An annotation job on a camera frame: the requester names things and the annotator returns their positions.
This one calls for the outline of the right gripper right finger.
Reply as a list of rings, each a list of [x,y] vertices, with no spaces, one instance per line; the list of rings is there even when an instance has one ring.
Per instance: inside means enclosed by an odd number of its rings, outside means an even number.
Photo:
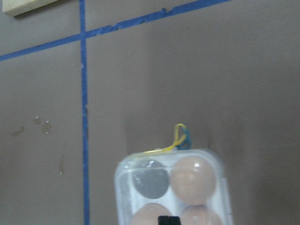
[[[169,217],[169,225],[180,225],[180,217],[170,216]]]

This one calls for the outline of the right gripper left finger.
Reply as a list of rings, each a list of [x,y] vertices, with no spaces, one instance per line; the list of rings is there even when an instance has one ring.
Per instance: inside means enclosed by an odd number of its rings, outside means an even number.
[[[169,216],[159,216],[158,225],[169,225]]]

